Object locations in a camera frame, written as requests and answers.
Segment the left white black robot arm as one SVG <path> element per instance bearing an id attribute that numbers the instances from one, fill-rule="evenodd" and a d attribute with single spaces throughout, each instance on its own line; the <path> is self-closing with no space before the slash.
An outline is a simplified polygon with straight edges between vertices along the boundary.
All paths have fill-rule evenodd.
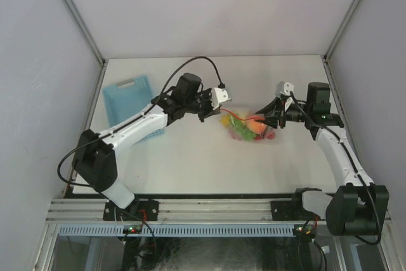
<path id="1" fill-rule="evenodd" d="M 185 114 L 195 114 L 201 122 L 219 114 L 221 105 L 230 99 L 225 85 L 201 86 L 200 77 L 185 73 L 176 85 L 163 90 L 129 119 L 99 133 L 91 129 L 82 133 L 72 167 L 90 188 L 113 202 L 125 220 L 136 218 L 139 205 L 134 201 L 135 194 L 119 178 L 117 156 Z"/>

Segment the clear zip top bag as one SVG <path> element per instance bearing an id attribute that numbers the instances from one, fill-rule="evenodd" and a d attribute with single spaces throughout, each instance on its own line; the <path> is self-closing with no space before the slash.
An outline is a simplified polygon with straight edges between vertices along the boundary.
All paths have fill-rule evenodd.
<path id="1" fill-rule="evenodd" d="M 264 117 L 250 107 L 234 105 L 220 109 L 220 124 L 234 140 L 259 143 L 276 139 L 275 129 L 261 123 Z"/>

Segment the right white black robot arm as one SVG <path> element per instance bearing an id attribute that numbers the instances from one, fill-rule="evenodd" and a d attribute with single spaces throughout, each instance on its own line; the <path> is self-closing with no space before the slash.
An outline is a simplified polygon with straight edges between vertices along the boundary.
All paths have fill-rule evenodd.
<path id="1" fill-rule="evenodd" d="M 389 192 L 366 173 L 354 153 L 339 114 L 331 111 L 331 89 L 327 83 L 308 84 L 306 100 L 294 95 L 294 86 L 281 81 L 275 98 L 258 111 L 260 122 L 274 129 L 287 122 L 303 123 L 331 168 L 337 190 L 333 195 L 319 188 L 299 188 L 292 197 L 292 214 L 300 219 L 315 215 L 325 220 L 334 236 L 353 236 L 379 244 L 389 202 Z M 374 241 L 367 241 L 374 236 Z"/>

